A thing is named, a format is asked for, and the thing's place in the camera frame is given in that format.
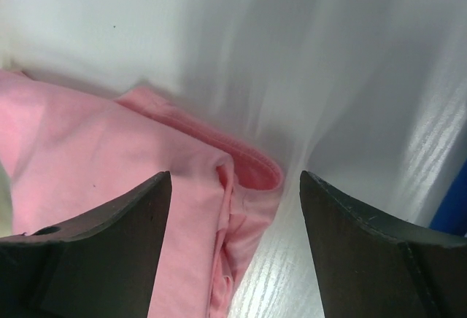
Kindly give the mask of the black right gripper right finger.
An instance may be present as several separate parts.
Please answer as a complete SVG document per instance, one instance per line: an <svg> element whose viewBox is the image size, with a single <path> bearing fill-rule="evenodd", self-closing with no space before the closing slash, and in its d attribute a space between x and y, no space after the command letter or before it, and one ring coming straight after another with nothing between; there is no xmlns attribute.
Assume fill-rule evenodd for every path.
<svg viewBox="0 0 467 318"><path fill-rule="evenodd" d="M464 317L466 239L403 221L303 171L300 201L327 317Z"/></svg>

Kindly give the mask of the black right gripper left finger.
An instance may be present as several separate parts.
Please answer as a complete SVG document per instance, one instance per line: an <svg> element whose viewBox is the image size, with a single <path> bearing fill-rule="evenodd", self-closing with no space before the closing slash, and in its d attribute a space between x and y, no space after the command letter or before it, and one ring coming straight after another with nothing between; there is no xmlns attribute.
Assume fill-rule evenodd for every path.
<svg viewBox="0 0 467 318"><path fill-rule="evenodd" d="M3 317L146 317L171 202L161 172L29 236L1 239Z"/></svg>

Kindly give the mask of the blue printed t-shirt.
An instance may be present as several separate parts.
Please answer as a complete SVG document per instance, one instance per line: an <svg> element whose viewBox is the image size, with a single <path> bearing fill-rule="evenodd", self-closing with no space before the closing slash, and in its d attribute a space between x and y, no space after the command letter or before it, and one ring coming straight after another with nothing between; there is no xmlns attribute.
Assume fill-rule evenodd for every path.
<svg viewBox="0 0 467 318"><path fill-rule="evenodd" d="M439 176L446 190L429 228L466 237L466 123L448 155Z"/></svg>

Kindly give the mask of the pink t-shirt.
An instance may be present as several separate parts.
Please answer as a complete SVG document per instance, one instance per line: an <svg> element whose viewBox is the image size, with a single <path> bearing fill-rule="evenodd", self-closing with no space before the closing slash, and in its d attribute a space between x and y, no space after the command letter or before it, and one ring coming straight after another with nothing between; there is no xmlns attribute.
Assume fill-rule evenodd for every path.
<svg viewBox="0 0 467 318"><path fill-rule="evenodd" d="M226 317L282 194L280 167L149 88L105 99L1 73L12 229L30 234L171 174L151 317Z"/></svg>

